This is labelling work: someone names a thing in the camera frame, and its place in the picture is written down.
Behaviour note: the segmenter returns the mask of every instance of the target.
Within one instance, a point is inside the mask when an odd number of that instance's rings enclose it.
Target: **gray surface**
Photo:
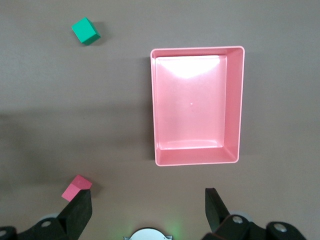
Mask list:
[[[320,236],[320,1],[1,0],[0,226],[59,212],[76,174],[93,181],[81,239],[140,227],[176,240],[210,230],[205,188],[260,226]],[[82,46],[84,16],[102,39]],[[240,160],[157,167],[153,48],[246,50]]]

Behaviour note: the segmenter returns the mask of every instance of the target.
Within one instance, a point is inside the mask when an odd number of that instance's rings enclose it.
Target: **pink tray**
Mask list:
[[[236,163],[245,49],[163,48],[150,56],[156,164]]]

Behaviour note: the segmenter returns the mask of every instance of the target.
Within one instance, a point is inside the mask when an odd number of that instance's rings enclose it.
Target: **pink plastic bin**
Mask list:
[[[163,48],[150,57],[156,164],[236,163],[245,49]]]

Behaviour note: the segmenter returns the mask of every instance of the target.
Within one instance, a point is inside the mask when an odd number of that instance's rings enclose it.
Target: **green block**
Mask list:
[[[80,42],[85,45],[90,45],[101,38],[94,24],[86,17],[74,24],[72,30]]]

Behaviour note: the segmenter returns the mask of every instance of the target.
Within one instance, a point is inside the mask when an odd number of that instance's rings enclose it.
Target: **pink block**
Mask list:
[[[90,189],[91,186],[91,182],[84,177],[77,175],[64,191],[62,197],[70,202],[80,192],[80,190]]]

